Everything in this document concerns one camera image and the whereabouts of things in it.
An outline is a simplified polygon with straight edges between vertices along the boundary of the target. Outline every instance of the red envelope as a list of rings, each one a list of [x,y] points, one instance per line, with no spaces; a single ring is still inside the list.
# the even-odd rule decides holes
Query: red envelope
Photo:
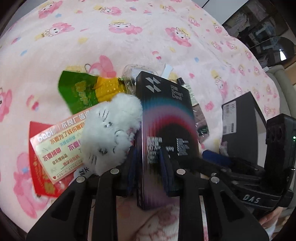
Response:
[[[30,138],[51,127],[52,125],[42,124],[38,122],[30,122],[29,129],[29,158],[32,181],[36,194],[51,197],[58,197],[68,187],[74,178],[74,173],[69,174],[56,184],[52,184],[47,174],[43,170],[38,158],[34,152]]]

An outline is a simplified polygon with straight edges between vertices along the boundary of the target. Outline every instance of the human hand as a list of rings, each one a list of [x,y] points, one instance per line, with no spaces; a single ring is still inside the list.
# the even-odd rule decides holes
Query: human hand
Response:
[[[283,209],[283,207],[277,207],[273,212],[261,218],[259,220],[261,226],[265,229],[270,228],[277,221]]]

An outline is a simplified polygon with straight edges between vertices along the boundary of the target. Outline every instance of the stuffed animal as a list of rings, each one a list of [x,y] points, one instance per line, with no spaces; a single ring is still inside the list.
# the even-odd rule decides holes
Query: stuffed animal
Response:
[[[133,95],[119,93],[93,107],[80,139],[85,165],[100,176],[122,164],[141,120],[142,105]]]

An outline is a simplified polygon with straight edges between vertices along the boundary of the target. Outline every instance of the barcode label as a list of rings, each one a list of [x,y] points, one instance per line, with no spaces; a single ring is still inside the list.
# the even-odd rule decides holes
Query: barcode label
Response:
[[[226,114],[229,114],[229,104],[225,106]]]
[[[236,101],[223,105],[223,135],[236,133],[237,107]]]

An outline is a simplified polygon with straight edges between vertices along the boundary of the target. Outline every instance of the smart devil box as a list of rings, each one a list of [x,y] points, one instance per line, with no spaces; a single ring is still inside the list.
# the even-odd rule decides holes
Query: smart devil box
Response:
[[[197,133],[189,92],[159,76],[141,72],[136,96],[143,106],[142,126],[137,133],[139,183],[138,206],[151,209],[172,203],[162,185],[158,152],[164,145],[181,168],[190,168],[198,155]]]

